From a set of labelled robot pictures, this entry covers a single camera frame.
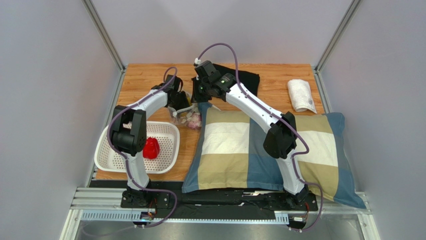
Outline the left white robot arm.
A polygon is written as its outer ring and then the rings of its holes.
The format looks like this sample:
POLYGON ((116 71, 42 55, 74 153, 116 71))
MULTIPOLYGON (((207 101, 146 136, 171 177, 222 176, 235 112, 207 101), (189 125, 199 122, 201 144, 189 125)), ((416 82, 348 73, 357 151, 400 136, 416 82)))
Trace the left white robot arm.
POLYGON ((150 178, 144 160, 138 160, 146 145, 147 119, 161 108, 172 103, 171 96, 183 87, 176 75, 167 75, 164 82, 154 86, 146 96, 128 106, 116 106, 107 127, 107 140, 125 165, 127 187, 139 191, 146 198, 150 192, 160 189, 149 188, 150 178))

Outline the clear zip top bag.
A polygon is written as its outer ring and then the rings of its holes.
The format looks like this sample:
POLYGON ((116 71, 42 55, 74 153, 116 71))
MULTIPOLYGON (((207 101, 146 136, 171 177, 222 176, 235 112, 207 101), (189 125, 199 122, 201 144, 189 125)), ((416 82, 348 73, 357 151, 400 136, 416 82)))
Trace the clear zip top bag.
POLYGON ((180 104, 170 104, 167 109, 170 115, 170 121, 177 126, 185 126, 191 130, 200 130, 202 127, 202 116, 197 103, 191 102, 191 94, 187 91, 181 91, 181 99, 185 93, 185 101, 180 104))

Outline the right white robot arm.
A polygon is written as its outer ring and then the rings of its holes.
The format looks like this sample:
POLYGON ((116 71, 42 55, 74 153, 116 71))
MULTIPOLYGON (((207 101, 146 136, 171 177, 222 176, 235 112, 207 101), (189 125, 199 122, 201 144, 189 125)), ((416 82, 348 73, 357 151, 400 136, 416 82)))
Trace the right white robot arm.
POLYGON ((291 112, 282 113, 252 94, 239 79, 239 70, 234 74, 222 74, 209 61, 194 60, 197 74, 193 81, 195 102, 207 102, 218 98, 248 115, 265 132, 263 148, 277 161, 283 178, 283 189, 293 195, 297 204, 309 194, 308 183, 303 180, 297 155, 308 154, 307 142, 297 132, 296 118, 291 112))

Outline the red fake fruit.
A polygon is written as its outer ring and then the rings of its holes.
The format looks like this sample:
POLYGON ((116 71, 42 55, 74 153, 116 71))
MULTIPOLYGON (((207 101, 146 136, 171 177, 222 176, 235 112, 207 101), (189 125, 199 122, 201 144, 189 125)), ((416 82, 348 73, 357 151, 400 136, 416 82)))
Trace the red fake fruit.
POLYGON ((160 154, 160 144, 154 137, 148 137, 142 155, 145 159, 156 159, 160 154))

